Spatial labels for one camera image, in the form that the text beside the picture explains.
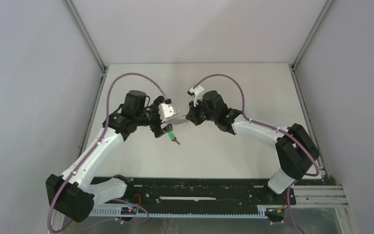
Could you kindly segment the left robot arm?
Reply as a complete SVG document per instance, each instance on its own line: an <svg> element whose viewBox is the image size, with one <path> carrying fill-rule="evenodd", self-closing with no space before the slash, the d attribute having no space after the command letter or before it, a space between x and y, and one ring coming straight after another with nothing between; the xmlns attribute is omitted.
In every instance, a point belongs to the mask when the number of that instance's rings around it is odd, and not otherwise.
<svg viewBox="0 0 374 234"><path fill-rule="evenodd" d="M53 209L75 222L82 222L96 205L115 198L123 203L133 200L134 189L123 176L114 176L98 184L92 181L108 157L138 127L150 127L155 138L172 131L168 121L177 115L177 110L171 100L159 96L146 106L146 99L142 91L129 91L124 103L108 112L99 134L84 153L61 175L47 178L48 200Z"/></svg>

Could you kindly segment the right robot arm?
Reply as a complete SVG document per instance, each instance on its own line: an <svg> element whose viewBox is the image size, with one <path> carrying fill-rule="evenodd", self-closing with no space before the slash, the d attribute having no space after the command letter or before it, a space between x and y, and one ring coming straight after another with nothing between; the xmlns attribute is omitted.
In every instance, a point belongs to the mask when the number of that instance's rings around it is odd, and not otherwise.
<svg viewBox="0 0 374 234"><path fill-rule="evenodd" d="M229 108L217 91L205 92L201 86L190 88L188 94L193 100L186 119L194 125L212 121L223 132L249 137L277 151L280 168L268 181L263 194L268 203L278 203L283 192L315 166L319 150L300 124L277 127L246 119L242 111Z"/></svg>

